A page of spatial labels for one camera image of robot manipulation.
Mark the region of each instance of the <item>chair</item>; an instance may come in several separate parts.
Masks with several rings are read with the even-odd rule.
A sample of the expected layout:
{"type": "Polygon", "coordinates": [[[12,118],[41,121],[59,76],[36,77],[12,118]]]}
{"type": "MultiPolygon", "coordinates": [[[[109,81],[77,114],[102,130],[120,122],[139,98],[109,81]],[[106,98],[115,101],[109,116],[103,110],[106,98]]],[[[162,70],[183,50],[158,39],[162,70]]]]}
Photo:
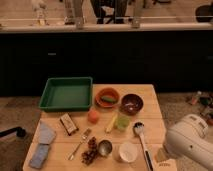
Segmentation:
{"type": "Polygon", "coordinates": [[[23,138],[26,135],[26,131],[22,127],[15,127],[0,132],[0,138],[12,134],[14,132],[16,132],[16,136],[20,138],[23,138]]]}
{"type": "Polygon", "coordinates": [[[126,13],[127,1],[128,0],[91,0],[94,13],[98,18],[97,24],[104,24],[105,18],[109,18],[106,24],[112,21],[113,23],[124,23],[122,17],[124,17],[126,13]],[[103,9],[104,6],[113,8],[113,14],[106,15],[106,11],[103,9]]]}

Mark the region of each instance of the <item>brown bowl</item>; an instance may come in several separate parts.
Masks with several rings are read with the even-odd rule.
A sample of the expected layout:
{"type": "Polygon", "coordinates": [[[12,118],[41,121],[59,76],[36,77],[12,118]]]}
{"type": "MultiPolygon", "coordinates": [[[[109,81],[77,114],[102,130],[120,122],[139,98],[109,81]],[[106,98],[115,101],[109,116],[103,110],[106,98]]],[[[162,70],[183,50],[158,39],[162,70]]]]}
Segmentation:
{"type": "Polygon", "coordinates": [[[101,107],[112,108],[117,105],[119,97],[120,96],[115,89],[107,87],[98,92],[95,96],[95,101],[101,107]]]}
{"type": "Polygon", "coordinates": [[[143,107],[143,100],[136,94],[127,94],[121,100],[121,110],[129,115],[135,115],[143,107]]]}

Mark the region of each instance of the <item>orange bowl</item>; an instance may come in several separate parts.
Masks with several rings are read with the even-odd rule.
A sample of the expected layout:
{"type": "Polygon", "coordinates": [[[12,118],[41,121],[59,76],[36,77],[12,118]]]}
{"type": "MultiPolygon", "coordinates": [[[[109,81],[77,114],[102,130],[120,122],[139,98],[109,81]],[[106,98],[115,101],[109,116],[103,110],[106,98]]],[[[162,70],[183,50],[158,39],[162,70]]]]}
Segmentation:
{"type": "Polygon", "coordinates": [[[107,87],[98,92],[95,96],[95,101],[100,107],[111,108],[117,105],[119,97],[115,89],[107,87]]]}

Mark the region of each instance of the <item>cup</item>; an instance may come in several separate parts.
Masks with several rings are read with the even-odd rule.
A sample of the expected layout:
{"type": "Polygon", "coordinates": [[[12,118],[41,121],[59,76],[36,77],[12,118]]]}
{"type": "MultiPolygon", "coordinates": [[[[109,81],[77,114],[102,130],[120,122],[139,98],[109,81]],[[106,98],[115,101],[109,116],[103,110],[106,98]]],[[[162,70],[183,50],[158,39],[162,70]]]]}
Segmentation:
{"type": "Polygon", "coordinates": [[[115,127],[120,131],[125,131],[128,127],[130,119],[124,114],[118,114],[118,117],[115,121],[115,127]]]}
{"type": "Polygon", "coordinates": [[[137,146],[128,141],[124,142],[117,148],[114,157],[118,162],[132,163],[138,157],[137,146]]]}

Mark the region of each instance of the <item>bottle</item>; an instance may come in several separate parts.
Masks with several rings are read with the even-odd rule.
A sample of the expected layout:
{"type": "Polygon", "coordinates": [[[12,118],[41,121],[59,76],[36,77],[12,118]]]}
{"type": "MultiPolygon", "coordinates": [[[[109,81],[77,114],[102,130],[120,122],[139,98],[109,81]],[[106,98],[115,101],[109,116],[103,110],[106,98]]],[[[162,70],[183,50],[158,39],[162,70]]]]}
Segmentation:
{"type": "Polygon", "coordinates": [[[193,95],[192,98],[189,100],[189,104],[195,105],[200,99],[201,94],[202,92],[198,91],[197,94],[193,95]]]}

